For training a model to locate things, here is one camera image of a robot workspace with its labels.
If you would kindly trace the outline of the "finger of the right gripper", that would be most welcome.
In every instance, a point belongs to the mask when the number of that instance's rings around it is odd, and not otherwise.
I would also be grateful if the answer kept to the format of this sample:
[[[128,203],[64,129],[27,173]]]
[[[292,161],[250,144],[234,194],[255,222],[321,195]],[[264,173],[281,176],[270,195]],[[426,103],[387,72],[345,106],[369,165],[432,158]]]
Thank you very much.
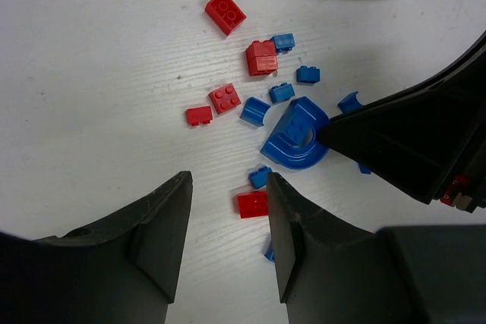
[[[433,77],[331,119],[330,149],[425,204],[485,203],[485,37]]]

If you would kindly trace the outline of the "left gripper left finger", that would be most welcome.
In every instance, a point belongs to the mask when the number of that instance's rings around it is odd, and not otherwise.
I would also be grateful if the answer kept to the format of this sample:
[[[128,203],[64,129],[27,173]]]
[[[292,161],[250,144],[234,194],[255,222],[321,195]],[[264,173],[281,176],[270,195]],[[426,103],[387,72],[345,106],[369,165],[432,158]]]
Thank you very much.
[[[193,180],[181,171],[145,197],[63,237],[1,236],[3,323],[163,323],[175,299]]]

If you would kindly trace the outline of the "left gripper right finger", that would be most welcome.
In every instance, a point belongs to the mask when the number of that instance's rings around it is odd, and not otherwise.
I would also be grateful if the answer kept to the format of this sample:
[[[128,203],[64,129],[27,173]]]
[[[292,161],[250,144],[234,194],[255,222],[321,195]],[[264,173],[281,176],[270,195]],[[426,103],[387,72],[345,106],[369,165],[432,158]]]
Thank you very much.
[[[485,227],[371,233],[267,182],[279,298],[291,323],[483,323]]]

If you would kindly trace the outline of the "large blue round lego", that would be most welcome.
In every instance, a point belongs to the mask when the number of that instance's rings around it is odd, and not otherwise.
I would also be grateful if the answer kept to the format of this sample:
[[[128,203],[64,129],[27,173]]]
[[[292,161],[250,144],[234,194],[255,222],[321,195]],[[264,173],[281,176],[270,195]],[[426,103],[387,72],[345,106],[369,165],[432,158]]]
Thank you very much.
[[[310,168],[329,150],[317,141],[317,132],[329,123],[327,114],[308,97],[293,99],[260,153],[292,170]]]

